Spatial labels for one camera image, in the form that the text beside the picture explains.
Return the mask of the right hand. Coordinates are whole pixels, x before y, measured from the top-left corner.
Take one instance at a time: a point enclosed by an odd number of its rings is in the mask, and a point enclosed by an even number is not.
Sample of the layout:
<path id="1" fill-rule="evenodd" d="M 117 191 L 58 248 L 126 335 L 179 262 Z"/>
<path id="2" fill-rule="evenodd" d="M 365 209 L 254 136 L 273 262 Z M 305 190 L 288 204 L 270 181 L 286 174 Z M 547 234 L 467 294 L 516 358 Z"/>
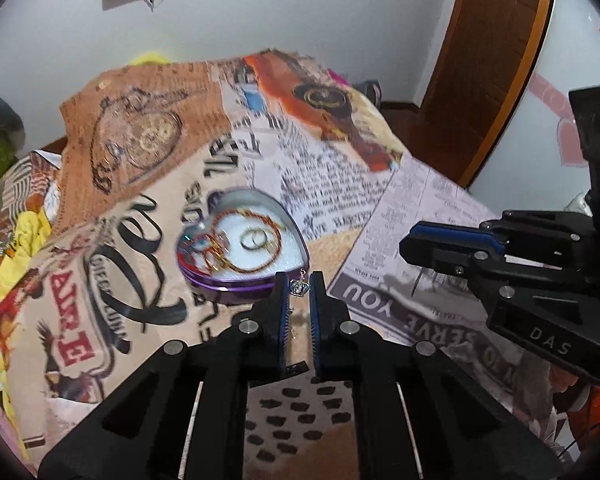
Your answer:
<path id="1" fill-rule="evenodd" d="M 550 386 L 553 404 L 558 413 L 577 412 L 584 407 L 590 394 L 590 385 L 582 378 L 562 370 L 556 365 L 550 367 Z"/>

